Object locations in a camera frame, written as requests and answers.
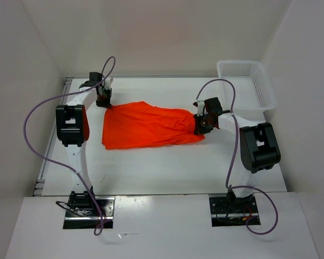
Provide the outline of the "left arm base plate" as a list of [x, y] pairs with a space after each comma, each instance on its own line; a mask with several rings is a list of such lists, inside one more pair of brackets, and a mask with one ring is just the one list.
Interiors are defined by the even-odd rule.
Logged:
[[57, 204], [65, 210], [63, 229], [95, 229], [100, 227], [100, 221], [103, 219], [104, 229], [113, 228], [114, 205], [116, 198], [114, 196], [97, 196], [96, 201], [101, 210], [100, 216], [96, 206], [93, 208], [71, 205], [71, 202], [57, 201]]

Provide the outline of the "white plastic basket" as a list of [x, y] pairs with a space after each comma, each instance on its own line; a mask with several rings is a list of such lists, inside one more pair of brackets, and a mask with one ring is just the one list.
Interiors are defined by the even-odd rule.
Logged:
[[250, 60], [217, 62], [218, 77], [235, 87], [233, 109], [236, 112], [264, 112], [276, 107], [276, 97], [264, 66]]

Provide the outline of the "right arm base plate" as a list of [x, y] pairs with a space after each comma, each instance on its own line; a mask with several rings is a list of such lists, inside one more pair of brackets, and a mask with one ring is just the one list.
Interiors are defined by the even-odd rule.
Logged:
[[235, 198], [232, 194], [209, 196], [212, 227], [235, 227], [261, 225], [256, 199]]

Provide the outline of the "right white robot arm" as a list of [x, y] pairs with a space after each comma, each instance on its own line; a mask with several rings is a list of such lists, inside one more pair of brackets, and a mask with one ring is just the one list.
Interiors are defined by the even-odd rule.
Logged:
[[250, 202], [263, 171], [270, 170], [281, 160], [273, 126], [256, 123], [223, 110], [217, 97], [197, 100], [193, 116], [195, 135], [204, 135], [214, 128], [234, 135], [234, 150], [225, 181], [228, 190], [226, 206], [238, 212]]

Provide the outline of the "orange mesh shorts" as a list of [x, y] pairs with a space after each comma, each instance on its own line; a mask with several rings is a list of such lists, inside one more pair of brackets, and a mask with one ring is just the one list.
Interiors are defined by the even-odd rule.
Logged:
[[194, 144], [193, 114], [179, 108], [152, 106], [144, 101], [112, 106], [104, 114], [102, 144], [107, 150]]

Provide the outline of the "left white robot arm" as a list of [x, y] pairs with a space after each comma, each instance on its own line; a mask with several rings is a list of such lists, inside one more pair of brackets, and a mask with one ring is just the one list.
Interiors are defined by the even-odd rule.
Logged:
[[65, 105], [56, 107], [57, 138], [67, 152], [71, 171], [75, 173], [67, 206], [79, 216], [94, 215], [98, 211], [86, 162], [86, 144], [90, 137], [86, 111], [93, 103], [103, 108], [111, 107], [112, 82], [111, 76], [91, 72], [89, 80], [72, 94], [74, 97]]

